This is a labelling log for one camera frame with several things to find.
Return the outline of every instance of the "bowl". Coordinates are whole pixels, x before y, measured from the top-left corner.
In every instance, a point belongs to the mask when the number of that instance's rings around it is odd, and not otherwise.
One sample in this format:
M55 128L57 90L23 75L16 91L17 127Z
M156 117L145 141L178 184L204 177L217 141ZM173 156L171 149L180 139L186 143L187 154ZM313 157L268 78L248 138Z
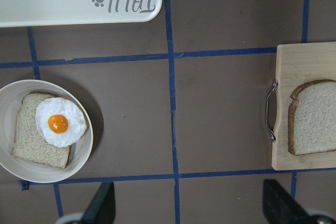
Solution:
M25 95L36 92L49 92L74 102L81 108L87 122L84 135L71 147L69 165L55 168L37 164L11 156L14 145L17 112ZM64 180L83 167L91 153L93 131L88 113L80 102L65 89L40 80L16 81L0 89L0 164L13 175L36 183L53 183Z

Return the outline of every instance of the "toy fried egg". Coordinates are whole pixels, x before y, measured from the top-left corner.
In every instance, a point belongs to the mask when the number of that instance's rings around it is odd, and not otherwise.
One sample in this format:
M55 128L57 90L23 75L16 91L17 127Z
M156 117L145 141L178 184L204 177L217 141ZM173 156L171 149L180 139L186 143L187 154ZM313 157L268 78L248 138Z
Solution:
M49 98L39 104L35 116L37 131L56 147L77 142L86 130L82 111L64 98Z

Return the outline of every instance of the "slice of white bread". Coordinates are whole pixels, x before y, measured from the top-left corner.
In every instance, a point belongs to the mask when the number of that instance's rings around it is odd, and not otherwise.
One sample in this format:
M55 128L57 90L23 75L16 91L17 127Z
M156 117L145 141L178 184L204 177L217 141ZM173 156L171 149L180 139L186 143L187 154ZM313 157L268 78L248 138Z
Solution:
M15 140L11 155L27 161L58 168L65 168L69 162L71 146L58 148L45 141L38 133L35 114L38 105L55 97L46 93L26 95L22 100L22 108L17 114Z
M336 81L315 80L294 89L288 108L288 151L336 150Z

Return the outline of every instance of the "paw print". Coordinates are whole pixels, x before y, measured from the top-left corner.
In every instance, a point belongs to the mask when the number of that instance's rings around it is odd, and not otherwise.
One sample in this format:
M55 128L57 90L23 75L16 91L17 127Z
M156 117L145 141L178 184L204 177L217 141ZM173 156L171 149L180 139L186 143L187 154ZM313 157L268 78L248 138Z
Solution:
M96 7L99 7L99 6L103 7L104 6L104 4L103 4L104 0L92 0L92 2L94 2L94 5Z

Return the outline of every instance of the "orange egg yolk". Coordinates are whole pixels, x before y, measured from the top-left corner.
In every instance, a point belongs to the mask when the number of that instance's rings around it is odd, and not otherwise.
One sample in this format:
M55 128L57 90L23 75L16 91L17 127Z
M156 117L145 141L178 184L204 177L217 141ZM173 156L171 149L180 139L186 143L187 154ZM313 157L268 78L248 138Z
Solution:
M68 120L63 115L52 115L48 119L49 128L56 134L64 133L68 130Z

